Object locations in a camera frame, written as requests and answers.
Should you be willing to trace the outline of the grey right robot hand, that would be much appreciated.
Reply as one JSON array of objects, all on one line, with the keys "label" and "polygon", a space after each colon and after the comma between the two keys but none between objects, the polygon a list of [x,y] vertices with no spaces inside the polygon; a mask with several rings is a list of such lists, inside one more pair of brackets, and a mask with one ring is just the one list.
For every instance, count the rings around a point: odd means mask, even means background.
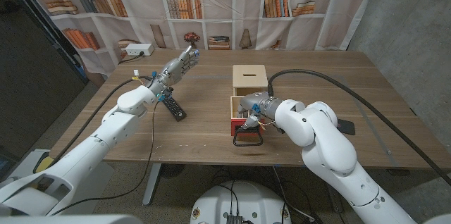
[{"label": "grey right robot hand", "polygon": [[242,128],[257,127],[262,116],[275,120],[276,110],[281,103],[281,99],[270,97],[268,92],[256,92],[242,97],[237,109],[238,113],[250,112]]}]

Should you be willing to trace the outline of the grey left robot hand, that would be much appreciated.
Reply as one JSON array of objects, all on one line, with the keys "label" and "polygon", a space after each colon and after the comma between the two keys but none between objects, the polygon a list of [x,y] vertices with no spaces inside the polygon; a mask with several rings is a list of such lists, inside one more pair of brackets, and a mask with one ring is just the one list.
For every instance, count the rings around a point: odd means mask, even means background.
[{"label": "grey left robot hand", "polygon": [[167,62],[162,71],[149,84],[148,88],[155,96],[162,93],[168,87],[181,81],[182,76],[198,64],[199,57],[199,51],[188,46],[179,57]]}]

